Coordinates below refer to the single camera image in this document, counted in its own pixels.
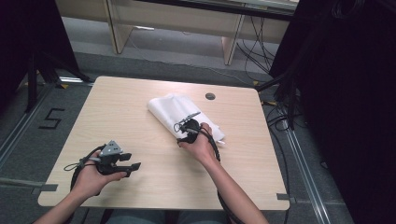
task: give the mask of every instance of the folded white fabric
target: folded white fabric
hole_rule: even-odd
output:
[[[193,117],[198,123],[205,122],[212,128],[213,139],[218,142],[224,138],[219,126],[214,124],[203,111],[186,95],[167,94],[164,97],[154,98],[148,102],[148,110],[169,130],[176,138],[184,138],[186,133],[176,132],[174,126],[188,115],[201,112]]]

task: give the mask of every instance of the wooden desk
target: wooden desk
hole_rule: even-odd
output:
[[[105,186],[84,206],[154,209],[221,209],[215,185],[202,165],[148,111],[147,102],[167,93],[190,96],[225,133],[219,148],[221,164],[261,210],[286,210],[286,193],[258,94],[253,89],[99,77],[56,161],[47,184],[55,192],[41,192],[38,202],[53,206],[68,192],[73,172],[64,167],[95,147],[115,140],[132,153],[130,165],[140,169],[120,182]],[[205,95],[212,92],[215,100]]]

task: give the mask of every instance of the person's leg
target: person's leg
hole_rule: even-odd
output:
[[[163,210],[115,209],[107,224],[161,224],[165,223]]]
[[[227,224],[224,211],[181,211],[178,224]]]

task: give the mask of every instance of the background table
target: background table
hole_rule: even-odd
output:
[[[68,192],[73,172],[64,167],[115,140],[140,169],[105,186],[84,206],[152,209],[221,209],[216,188],[203,166],[178,147],[175,137],[148,111],[147,102],[166,94],[188,95],[225,133],[221,164],[261,210],[286,210],[289,201],[258,94],[253,89],[120,77],[96,79],[56,161],[38,202],[53,206]],[[208,93],[216,95],[207,100]]]

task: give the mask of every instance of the right arm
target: right arm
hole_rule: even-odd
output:
[[[211,128],[206,123],[202,123],[201,127],[203,132],[208,131],[208,134],[212,134]],[[268,223],[256,204],[216,160],[206,136],[200,133],[193,144],[180,142],[179,145],[186,148],[205,167],[222,199],[239,219],[244,223]]]

